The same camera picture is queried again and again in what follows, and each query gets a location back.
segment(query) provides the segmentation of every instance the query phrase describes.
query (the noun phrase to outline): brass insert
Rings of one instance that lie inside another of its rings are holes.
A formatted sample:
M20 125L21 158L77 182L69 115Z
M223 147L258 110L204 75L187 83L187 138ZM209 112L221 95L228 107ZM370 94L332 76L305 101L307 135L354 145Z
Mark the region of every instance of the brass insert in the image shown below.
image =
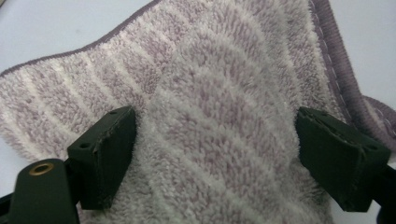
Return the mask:
M53 164L50 162L44 162L41 164L38 164L37 166L33 167L30 171L29 171L29 175L43 175L46 172L52 170L53 168Z

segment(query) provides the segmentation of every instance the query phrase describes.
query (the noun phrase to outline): white background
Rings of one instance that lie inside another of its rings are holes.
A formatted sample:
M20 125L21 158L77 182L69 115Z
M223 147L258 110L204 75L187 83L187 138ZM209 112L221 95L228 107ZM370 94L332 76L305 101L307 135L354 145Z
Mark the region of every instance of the white background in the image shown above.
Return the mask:
M8 0L0 8L0 72L38 57L81 48L127 19L149 0ZM331 0L363 94L396 108L396 1ZM0 138L0 197L13 190L28 163ZM344 213L332 202L336 223L375 223L368 214Z

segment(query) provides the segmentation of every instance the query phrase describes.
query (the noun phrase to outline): clamp jaw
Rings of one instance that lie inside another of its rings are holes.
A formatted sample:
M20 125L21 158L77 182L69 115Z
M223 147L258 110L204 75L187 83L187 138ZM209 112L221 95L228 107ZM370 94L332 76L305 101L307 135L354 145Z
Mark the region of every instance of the clamp jaw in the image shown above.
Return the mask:
M20 171L14 193L0 200L0 224L79 223L76 203L82 209L109 208L135 137L130 106L107 113L67 149L66 161L37 161Z
M396 223L396 171L390 150L322 111L301 107L300 161L344 211L367 212L372 200Z

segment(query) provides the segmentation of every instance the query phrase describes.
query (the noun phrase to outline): black plastic bracket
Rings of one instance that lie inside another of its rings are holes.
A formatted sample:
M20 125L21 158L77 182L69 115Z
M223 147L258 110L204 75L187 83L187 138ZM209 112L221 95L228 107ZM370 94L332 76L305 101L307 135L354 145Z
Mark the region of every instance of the black plastic bracket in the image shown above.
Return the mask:
M104 115L68 149L20 171L15 191L0 199L0 224L79 223L83 209L109 208L132 159L136 137L130 106Z
M300 108L300 160L344 211L367 212L372 200L396 208L396 173L390 150L329 114Z

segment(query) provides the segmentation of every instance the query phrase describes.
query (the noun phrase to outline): fuzzy fabric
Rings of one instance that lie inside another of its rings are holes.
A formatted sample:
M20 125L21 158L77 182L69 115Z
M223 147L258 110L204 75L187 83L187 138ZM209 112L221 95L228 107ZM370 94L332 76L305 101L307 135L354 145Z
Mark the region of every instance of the fuzzy fabric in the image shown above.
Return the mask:
M332 223L298 160L298 108L369 123L391 149L396 117L359 93L369 117L354 122L326 4L154 1L83 49L4 72L0 133L30 161L65 159L106 112L134 106L131 166L113 206L79 211L82 223Z

